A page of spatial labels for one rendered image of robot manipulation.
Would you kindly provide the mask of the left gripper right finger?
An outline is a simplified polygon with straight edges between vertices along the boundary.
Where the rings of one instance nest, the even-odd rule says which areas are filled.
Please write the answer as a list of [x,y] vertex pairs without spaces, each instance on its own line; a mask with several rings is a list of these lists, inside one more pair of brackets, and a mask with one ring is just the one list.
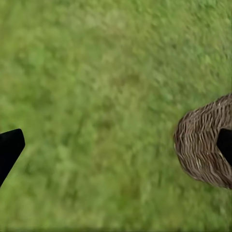
[[232,167],[232,130],[220,129],[217,138],[217,147]]

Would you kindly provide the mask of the wicker basket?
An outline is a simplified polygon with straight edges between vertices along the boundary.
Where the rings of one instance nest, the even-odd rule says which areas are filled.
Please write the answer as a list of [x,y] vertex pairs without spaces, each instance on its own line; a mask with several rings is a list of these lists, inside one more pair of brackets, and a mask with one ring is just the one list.
[[232,92],[188,111],[175,127],[174,149],[193,180],[232,190],[232,167],[217,147],[222,128],[232,130]]

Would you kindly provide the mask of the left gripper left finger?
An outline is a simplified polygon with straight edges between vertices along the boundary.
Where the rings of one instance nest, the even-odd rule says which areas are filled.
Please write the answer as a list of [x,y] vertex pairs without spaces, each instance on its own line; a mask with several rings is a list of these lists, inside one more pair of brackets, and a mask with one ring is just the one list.
[[21,129],[0,134],[0,186],[25,148]]

